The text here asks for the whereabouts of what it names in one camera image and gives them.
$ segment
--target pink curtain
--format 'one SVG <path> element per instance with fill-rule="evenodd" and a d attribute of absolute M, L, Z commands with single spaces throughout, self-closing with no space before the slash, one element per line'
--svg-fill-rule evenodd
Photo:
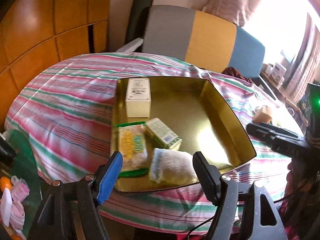
<path fill-rule="evenodd" d="M 306 91 L 308 82 L 313 82 L 316 67 L 320 62 L 320 33 L 312 23 L 307 48 L 302 60 L 291 78 L 286 93 L 289 99 L 297 104 Z"/>
<path fill-rule="evenodd" d="M 243 27 L 261 0 L 209 0 L 203 12 L 216 15 Z"/>

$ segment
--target white box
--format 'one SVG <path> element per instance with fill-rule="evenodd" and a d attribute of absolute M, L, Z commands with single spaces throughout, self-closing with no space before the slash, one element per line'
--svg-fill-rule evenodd
<path fill-rule="evenodd" d="M 286 71 L 287 69 L 284 66 L 280 63 L 276 63 L 271 71 L 271 77 L 275 82 L 279 83 Z"/>
<path fill-rule="evenodd" d="M 127 117 L 150 117 L 151 93 L 148 78 L 130 78 L 125 98 Z"/>

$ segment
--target beige sponge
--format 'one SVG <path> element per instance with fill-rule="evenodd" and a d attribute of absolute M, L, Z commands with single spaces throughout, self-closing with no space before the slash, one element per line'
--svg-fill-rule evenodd
<path fill-rule="evenodd" d="M 269 123 L 272 120 L 272 108 L 267 105 L 263 105 L 252 118 L 252 122 L 259 124 L 261 122 Z"/>

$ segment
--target dark red cloth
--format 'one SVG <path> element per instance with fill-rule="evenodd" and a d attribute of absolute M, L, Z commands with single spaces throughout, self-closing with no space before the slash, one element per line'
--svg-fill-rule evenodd
<path fill-rule="evenodd" d="M 228 67 L 226 68 L 222 74 L 228 75 L 228 76 L 232 76 L 232 77 L 237 77 L 240 78 L 242 80 L 245 80 L 249 83 L 253 83 L 253 81 L 250 78 L 246 78 L 243 75 L 240 74 L 239 71 L 237 71 L 234 67 Z"/>
<path fill-rule="evenodd" d="M 287 204 L 288 204 L 287 200 L 284 200 L 282 202 L 282 205 L 279 209 L 280 216 L 283 216 L 285 214 L 287 210 Z M 289 226 L 284 229 L 285 229 L 285 232 L 287 233 L 288 240 L 299 240 L 297 228 Z"/>
<path fill-rule="evenodd" d="M 176 236 L 177 236 L 177 240 L 187 240 L 187 235 L 179 234 L 179 235 L 176 235 Z M 230 240 L 237 240 L 238 236 L 239 236 L 239 234 L 232 234 L 230 236 Z M 204 235 L 202 235 L 202 236 L 197 236 L 197 235 L 189 236 L 190 240 L 201 240 L 203 238 L 204 238 Z"/>

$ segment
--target black clamp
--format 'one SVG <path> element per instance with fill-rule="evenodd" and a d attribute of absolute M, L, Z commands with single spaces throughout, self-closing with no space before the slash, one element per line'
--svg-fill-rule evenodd
<path fill-rule="evenodd" d="M 287 239 L 278 210 L 264 186 L 221 175 L 201 152 L 193 155 L 193 167 L 207 199 L 218 207 L 206 240 L 230 239 L 238 201 L 244 201 L 239 239 Z"/>
<path fill-rule="evenodd" d="M 105 165 L 80 181 L 52 182 L 36 212 L 28 239 L 77 240 L 71 202 L 78 201 L 85 239 L 108 240 L 98 206 L 108 200 L 122 163 L 122 154 L 114 152 Z"/>

